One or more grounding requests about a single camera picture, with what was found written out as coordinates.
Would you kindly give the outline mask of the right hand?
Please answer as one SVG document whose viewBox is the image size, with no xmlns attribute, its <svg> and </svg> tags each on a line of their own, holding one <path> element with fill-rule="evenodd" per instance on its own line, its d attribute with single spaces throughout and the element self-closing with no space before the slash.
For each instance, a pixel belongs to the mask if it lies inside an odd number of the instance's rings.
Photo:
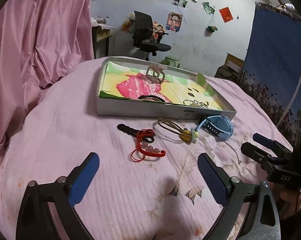
<svg viewBox="0 0 301 240">
<path fill-rule="evenodd" d="M 284 189 L 283 185 L 269 183 L 276 201 L 283 200 L 283 207 L 278 207 L 280 219 L 287 219 L 301 209 L 301 190 L 292 191 Z"/>
</svg>

